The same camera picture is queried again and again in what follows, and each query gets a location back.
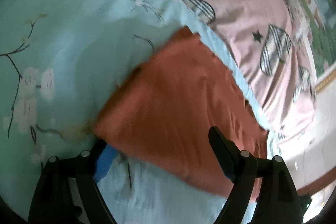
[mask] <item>star print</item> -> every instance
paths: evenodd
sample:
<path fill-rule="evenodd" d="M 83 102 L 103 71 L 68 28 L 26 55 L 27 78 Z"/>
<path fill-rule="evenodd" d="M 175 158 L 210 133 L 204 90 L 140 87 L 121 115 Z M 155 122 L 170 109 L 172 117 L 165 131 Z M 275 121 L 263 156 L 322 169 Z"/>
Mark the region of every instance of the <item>star print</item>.
<path fill-rule="evenodd" d="M 261 39 L 263 38 L 263 36 L 260 34 L 259 30 L 257 32 L 252 32 L 254 40 L 259 41 L 259 43 L 261 43 Z"/>

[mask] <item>light blue bed sheet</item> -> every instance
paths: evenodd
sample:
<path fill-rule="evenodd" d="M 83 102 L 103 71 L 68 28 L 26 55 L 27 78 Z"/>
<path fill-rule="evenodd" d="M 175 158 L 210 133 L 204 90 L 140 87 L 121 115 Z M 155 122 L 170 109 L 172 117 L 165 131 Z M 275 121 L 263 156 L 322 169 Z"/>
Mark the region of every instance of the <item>light blue bed sheet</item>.
<path fill-rule="evenodd" d="M 64 159 L 92 147 L 95 139 L 83 136 L 116 86 L 184 25 L 198 32 L 202 42 L 232 70 L 256 119 L 268 128 L 225 44 L 181 0 L 0 0 L 0 195 L 16 213 L 27 219 L 41 164 L 52 155 Z M 276 139 L 270 133 L 268 157 L 276 153 Z M 100 182 L 100 190 L 120 223 L 130 223 L 130 219 L 135 221 L 137 211 L 123 214 L 121 207 L 112 205 L 112 196 L 119 193 L 120 203 L 116 204 L 123 204 L 122 197 L 127 196 L 109 185 L 124 183 L 124 167 L 114 163 L 113 168 L 119 171 L 110 172 Z M 183 200 L 182 195 L 185 200 L 192 199 L 200 213 L 202 207 L 209 208 L 211 217 L 223 205 L 223 199 L 194 190 L 136 160 L 132 170 L 138 170 L 134 173 L 134 189 L 141 191 L 132 193 L 124 203 L 125 210 L 139 208 L 137 200 L 161 200 L 169 193 L 159 193 L 158 189 L 168 186 L 180 189 L 179 200 Z M 150 180 L 158 188 L 150 189 Z M 166 200 L 165 208 L 157 203 L 147 206 L 151 211 L 143 213 L 144 223 L 151 223 L 164 211 L 162 217 L 173 215 L 176 197 Z M 178 208 L 176 215 L 186 219 L 183 212 L 188 209 Z"/>

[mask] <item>wooden trim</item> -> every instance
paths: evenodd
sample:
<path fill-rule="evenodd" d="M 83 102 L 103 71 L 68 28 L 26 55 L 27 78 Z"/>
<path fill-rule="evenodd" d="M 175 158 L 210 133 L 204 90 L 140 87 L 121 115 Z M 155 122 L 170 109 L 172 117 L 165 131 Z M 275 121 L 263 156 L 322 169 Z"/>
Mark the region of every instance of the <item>wooden trim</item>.
<path fill-rule="evenodd" d="M 336 79 L 336 69 L 334 69 L 320 83 L 316 85 L 315 87 L 316 93 L 320 93 L 335 79 Z"/>
<path fill-rule="evenodd" d="M 336 180 L 336 167 L 332 168 L 329 172 L 327 172 L 324 176 L 320 177 L 316 181 L 306 185 L 305 187 L 299 189 L 297 192 L 299 195 L 313 195 L 322 189 L 326 188 L 329 184 Z"/>

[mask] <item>folded cloth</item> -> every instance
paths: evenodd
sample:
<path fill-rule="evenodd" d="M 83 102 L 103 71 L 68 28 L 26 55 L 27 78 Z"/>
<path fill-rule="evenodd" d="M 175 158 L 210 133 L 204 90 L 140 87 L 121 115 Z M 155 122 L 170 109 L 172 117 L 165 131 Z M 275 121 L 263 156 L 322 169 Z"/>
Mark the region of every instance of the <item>folded cloth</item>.
<path fill-rule="evenodd" d="M 110 97 L 94 132 L 126 155 L 228 197 L 233 184 L 208 142 L 214 125 L 240 150 L 267 157 L 268 133 L 257 123 L 231 71 L 185 27 Z M 260 186 L 257 179 L 252 200 Z"/>

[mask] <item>pink blanket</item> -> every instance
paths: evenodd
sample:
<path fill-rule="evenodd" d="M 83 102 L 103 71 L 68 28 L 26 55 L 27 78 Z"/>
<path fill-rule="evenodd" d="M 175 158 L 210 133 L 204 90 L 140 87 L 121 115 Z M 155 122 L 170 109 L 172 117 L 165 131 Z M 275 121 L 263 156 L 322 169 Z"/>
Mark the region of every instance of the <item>pink blanket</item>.
<path fill-rule="evenodd" d="M 302 9 L 293 0 L 183 0 L 225 42 L 282 141 L 312 121 L 315 93 Z"/>

